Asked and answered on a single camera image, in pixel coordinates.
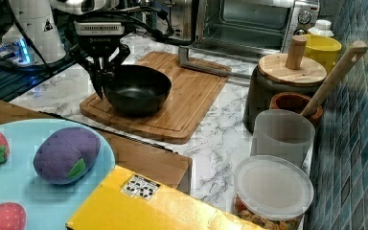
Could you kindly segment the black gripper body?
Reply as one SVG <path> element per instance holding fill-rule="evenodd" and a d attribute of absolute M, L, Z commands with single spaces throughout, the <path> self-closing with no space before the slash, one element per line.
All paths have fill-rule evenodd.
<path fill-rule="evenodd" d="M 130 55 L 130 49 L 121 39 L 130 33 L 131 26 L 121 17 L 75 16 L 69 20 L 66 32 L 66 38 L 72 43 L 69 55 L 81 61 L 81 52 L 85 52 L 92 58 L 103 58 L 104 62 L 110 62 L 109 58 L 118 51 L 113 61 L 122 63 Z"/>

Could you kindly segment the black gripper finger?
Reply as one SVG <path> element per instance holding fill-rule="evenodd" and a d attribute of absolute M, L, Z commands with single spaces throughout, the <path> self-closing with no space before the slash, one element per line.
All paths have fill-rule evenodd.
<path fill-rule="evenodd" d="M 91 83 L 95 89 L 96 94 L 101 99 L 103 97 L 102 90 L 102 68 L 100 60 L 95 57 L 93 61 L 85 59 L 81 65 L 89 74 Z"/>
<path fill-rule="evenodd" d="M 103 59 L 102 87 L 105 87 L 114 77 L 116 71 L 130 55 L 130 49 L 125 44 L 120 44 L 118 54 L 114 58 Z"/>

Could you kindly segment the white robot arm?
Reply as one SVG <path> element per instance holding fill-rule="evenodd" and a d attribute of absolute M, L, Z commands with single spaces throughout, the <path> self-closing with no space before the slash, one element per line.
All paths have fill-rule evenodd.
<path fill-rule="evenodd" d="M 129 49 L 121 39 L 130 33 L 127 15 L 116 11 L 120 0 L 50 0 L 50 5 L 71 14 L 78 38 L 70 55 L 89 73 L 97 95 L 103 97 L 104 73 L 121 64 Z"/>

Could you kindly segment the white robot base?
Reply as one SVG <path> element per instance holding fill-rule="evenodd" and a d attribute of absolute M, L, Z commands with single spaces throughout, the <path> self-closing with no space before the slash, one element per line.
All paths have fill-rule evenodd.
<path fill-rule="evenodd" d="M 14 23 L 2 43 L 15 53 L 9 61 L 20 67 L 51 64 L 66 55 L 49 0 L 8 0 Z"/>

